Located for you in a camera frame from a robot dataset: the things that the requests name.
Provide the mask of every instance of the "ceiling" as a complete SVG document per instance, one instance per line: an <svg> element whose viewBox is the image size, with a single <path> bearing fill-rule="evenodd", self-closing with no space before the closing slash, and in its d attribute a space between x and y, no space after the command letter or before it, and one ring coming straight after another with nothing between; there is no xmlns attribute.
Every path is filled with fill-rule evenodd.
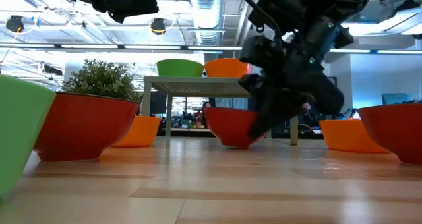
<svg viewBox="0 0 422 224"><path fill-rule="evenodd" d="M91 5L69 0L0 0L0 42L17 43L93 43L93 44L142 44L142 45L196 45L199 29L192 2L186 0L158 0L159 13L126 18L123 24L114 22L108 14L95 11ZM353 19L382 22L404 0L372 0L359 16ZM250 8L243 0L222 0L219 28L210 30L222 35L221 45L243 45L245 38L258 34L250 30L251 23L245 18ZM12 15L23 16L23 34L14 34L6 29L6 21ZM164 18L166 33L153 34L150 23L154 18ZM362 25L351 28L354 34L365 34ZM384 32L376 36L357 36L354 49L407 49L415 45L411 36L400 32ZM272 32L266 30L266 36ZM142 83L143 76L156 74L156 61L168 58L183 58L203 63L202 53L70 53L65 51L34 51L23 49L0 49L1 72L58 88L63 77L52 76L42 70L42 65L51 65L65 70L70 61L82 62L85 58L99 58L115 63L132 65L131 72Z"/></svg>

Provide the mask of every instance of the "green plant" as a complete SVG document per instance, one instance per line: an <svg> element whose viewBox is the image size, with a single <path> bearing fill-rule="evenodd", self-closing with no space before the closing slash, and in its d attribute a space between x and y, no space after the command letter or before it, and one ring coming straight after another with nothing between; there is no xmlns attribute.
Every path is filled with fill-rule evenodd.
<svg viewBox="0 0 422 224"><path fill-rule="evenodd" d="M141 93L132 84L133 76L123 65L85 59L85 65L63 82L66 92L108 96L139 102Z"/></svg>

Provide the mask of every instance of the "desk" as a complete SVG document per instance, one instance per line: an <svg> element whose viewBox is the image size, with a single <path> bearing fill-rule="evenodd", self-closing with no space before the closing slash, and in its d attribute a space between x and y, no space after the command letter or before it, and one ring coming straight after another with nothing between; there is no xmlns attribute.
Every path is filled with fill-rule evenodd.
<svg viewBox="0 0 422 224"><path fill-rule="evenodd" d="M207 77L144 77L144 99L142 115L150 115L151 89L167 94L167 104L172 105L173 96L209 97L209 98L248 98L248 91L237 82L238 78L207 78ZM167 106L167 118L171 118L172 106ZM297 145L298 120L294 117L290 121L290 144ZM166 119L166 137L171 134L171 119Z"/></svg>

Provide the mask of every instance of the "monitor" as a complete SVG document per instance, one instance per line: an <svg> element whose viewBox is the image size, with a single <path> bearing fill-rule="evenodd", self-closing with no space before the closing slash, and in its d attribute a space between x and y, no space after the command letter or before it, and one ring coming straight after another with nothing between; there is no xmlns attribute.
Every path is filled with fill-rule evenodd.
<svg viewBox="0 0 422 224"><path fill-rule="evenodd" d="M393 105L395 103L411 102L410 93L383 93L382 104Z"/></svg>

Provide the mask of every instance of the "wooden floor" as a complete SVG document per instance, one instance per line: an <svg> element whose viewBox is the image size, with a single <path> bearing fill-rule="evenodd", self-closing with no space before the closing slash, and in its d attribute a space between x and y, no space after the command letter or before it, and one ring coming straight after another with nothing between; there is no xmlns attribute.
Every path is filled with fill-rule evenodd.
<svg viewBox="0 0 422 224"><path fill-rule="evenodd" d="M322 140L211 138L110 148L99 161L33 155L0 204L2 224L422 223L422 167L392 154L327 150Z"/></svg>

